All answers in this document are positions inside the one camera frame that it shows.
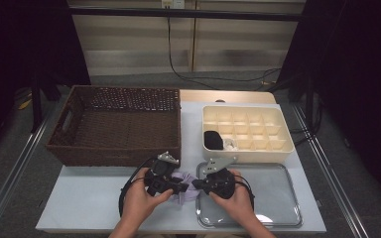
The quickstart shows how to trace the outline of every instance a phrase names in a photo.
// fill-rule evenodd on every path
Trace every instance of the wicker basket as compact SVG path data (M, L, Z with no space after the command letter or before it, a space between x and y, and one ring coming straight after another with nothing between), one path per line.
M66 166L137 167L181 159L178 89L74 86L46 145Z

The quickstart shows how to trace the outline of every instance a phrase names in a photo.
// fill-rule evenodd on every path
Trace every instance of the silver tray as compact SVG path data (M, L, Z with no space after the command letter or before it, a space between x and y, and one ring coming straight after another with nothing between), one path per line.
M197 166L196 176L204 179L207 163ZM287 169L281 164L239 164L228 169L241 172L255 195L255 214L266 226L300 227L303 223L293 183ZM225 210L201 191L196 200L196 215L205 228L239 226Z

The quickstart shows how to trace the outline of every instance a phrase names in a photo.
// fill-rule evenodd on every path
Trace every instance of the hand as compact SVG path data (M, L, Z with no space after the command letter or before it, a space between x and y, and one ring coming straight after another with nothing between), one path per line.
M230 170L235 175L236 181L242 181L241 173L236 170ZM239 224L248 216L254 216L252 204L250 203L249 192L246 188L237 184L235 186L234 194L229 199L223 199L214 192L210 192L209 196L220 205L227 213L237 221Z
M173 194L169 189L158 196L151 196L145 190L145 172L148 168L141 169L135 176L125 195L123 214L110 237L132 237L139 226L153 213L157 205L167 201Z
M236 181L242 181L239 171L230 171L235 175ZM227 211L231 218L245 228L252 238L275 237L256 217L249 192L243 185L236 184L234 194L228 199L223 199L214 192L210 192L209 196Z

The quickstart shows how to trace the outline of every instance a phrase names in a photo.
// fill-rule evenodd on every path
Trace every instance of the dark background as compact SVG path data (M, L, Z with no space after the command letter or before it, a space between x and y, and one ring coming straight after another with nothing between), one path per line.
M297 100L310 78L349 144L381 183L381 1L308 0L304 14L330 18L298 25L279 81L302 72L289 93Z

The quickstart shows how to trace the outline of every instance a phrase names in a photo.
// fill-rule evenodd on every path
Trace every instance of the white table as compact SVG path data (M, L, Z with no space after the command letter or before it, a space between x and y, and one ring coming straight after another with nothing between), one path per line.
M205 105L218 103L182 102L182 165L180 171L195 175L202 157L201 111ZM227 105L263 106L279 108L277 104L227 103ZM299 228L271 228L277 232L325 232L323 220L312 194L296 151L284 163L294 184L300 205L303 225ZM119 221L118 198L120 188L134 168L63 167L40 218L37 229L47 232L109 233ZM196 219L195 203L183 206L172 202L159 205L141 225L139 233L205 234L241 233L241 228L205 229Z

